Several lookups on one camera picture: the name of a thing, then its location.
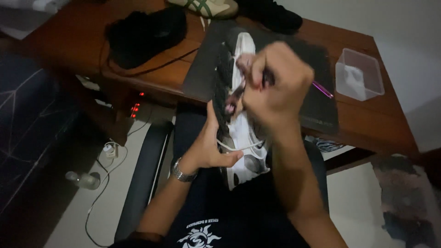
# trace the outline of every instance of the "wooden desk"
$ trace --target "wooden desk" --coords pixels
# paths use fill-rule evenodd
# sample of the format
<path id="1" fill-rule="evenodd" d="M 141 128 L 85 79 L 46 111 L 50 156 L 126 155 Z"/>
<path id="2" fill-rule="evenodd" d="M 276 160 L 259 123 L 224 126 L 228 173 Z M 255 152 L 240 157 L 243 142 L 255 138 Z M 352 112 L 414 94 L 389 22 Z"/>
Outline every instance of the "wooden desk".
<path id="1" fill-rule="evenodd" d="M 165 68 L 141 75 L 124 78 L 109 71 L 103 64 L 108 54 L 104 30 L 107 24 L 126 17 L 134 10 L 156 11 L 165 7 L 162 0 L 108 0 L 104 4 L 73 0 L 48 22 L 23 40 L 23 45 L 32 56 L 52 68 L 61 83 L 74 93 L 89 116 L 118 142 L 125 143 L 122 116 L 123 98 L 131 89 L 160 95 L 174 100 L 200 102 L 189 99 L 182 92 L 182 83 L 195 57 L 191 54 Z M 246 18 L 238 18 L 243 25 L 255 25 Z M 159 66 L 177 58 L 201 44 L 205 33 L 199 17 L 187 14 L 188 33 L 177 46 L 158 54 L 144 65 L 127 71 L 136 73 Z M 367 149 L 381 154 L 401 153 L 416 156 L 418 149 L 407 125 L 401 106 L 381 60 L 377 46 L 371 36 L 336 28 L 304 19 L 297 37 L 310 43 L 326 47 L 332 69 L 343 48 L 350 48 L 378 59 L 385 94 L 367 101 L 357 101 L 339 93 L 337 100 L 340 131 L 336 135 L 325 135 L 305 129 L 307 134 L 338 141 L 347 145 Z M 102 114 L 94 101 L 80 89 L 78 82 L 68 74 L 80 74 L 97 80 L 111 100 L 116 112 Z"/>

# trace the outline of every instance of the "silver watch strap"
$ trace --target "silver watch strap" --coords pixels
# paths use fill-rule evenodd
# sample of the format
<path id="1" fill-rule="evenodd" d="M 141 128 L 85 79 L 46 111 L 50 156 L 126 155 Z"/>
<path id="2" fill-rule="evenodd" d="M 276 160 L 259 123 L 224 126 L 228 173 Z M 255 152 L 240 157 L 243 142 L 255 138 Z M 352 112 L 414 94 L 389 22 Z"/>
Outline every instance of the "silver watch strap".
<path id="1" fill-rule="evenodd" d="M 172 174 L 173 174 L 174 176 L 176 176 L 176 178 L 177 178 L 179 181 L 181 181 L 181 182 L 186 183 L 186 182 L 191 182 L 191 181 L 193 181 L 193 180 L 196 178 L 196 176 L 198 175 L 198 173 L 196 172 L 196 173 L 193 174 L 193 175 L 186 175 L 186 174 L 182 173 L 182 171 L 180 171 L 179 168 L 178 168 L 178 165 L 179 165 L 179 162 L 180 162 L 180 161 L 181 161 L 181 158 L 179 158 L 179 159 L 176 161 L 175 165 L 174 165 L 173 168 L 172 168 Z"/>

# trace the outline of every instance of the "pink pen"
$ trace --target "pink pen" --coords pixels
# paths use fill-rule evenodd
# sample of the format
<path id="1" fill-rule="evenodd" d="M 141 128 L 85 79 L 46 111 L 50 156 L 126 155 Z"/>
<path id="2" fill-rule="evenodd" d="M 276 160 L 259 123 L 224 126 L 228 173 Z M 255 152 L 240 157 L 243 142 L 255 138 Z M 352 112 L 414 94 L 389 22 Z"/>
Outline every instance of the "pink pen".
<path id="1" fill-rule="evenodd" d="M 314 86 L 319 89 L 321 92 L 323 92 L 323 94 L 325 94 L 327 97 L 329 98 L 333 98 L 334 95 L 331 94 L 331 92 L 329 92 L 327 89 L 325 89 L 321 84 L 317 83 L 316 81 L 312 81 L 312 84 L 314 84 Z"/>

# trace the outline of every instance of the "black mouse pad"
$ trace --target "black mouse pad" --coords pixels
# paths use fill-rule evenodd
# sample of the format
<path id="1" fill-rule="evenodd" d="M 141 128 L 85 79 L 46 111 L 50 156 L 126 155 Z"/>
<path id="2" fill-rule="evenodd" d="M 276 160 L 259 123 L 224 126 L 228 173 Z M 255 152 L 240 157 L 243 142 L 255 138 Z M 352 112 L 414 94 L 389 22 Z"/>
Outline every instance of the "black mouse pad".
<path id="1" fill-rule="evenodd" d="M 213 95 L 214 75 L 220 44 L 227 32 L 238 26 L 232 20 L 212 21 L 204 41 L 191 65 L 183 83 L 186 95 L 209 101 Z M 325 48 L 307 44 L 293 36 L 276 34 L 257 28 L 245 28 L 254 40 L 256 52 L 274 41 L 286 42 L 292 50 L 315 70 L 315 81 L 334 94 L 333 77 L 330 72 L 328 53 Z M 325 96 L 311 85 L 300 110 L 301 124 L 323 133 L 338 132 L 336 101 Z"/>

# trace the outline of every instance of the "chair armrest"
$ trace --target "chair armrest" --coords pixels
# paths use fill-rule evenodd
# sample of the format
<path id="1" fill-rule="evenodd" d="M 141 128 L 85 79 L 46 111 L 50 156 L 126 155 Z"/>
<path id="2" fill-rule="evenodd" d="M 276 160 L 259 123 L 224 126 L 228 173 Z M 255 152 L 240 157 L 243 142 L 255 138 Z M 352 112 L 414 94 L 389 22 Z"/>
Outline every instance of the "chair armrest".
<path id="1" fill-rule="evenodd" d="M 115 242 L 126 239 L 135 231 L 147 204 L 153 198 L 173 128 L 173 123 L 166 121 L 151 124 L 147 131 L 116 228 Z"/>

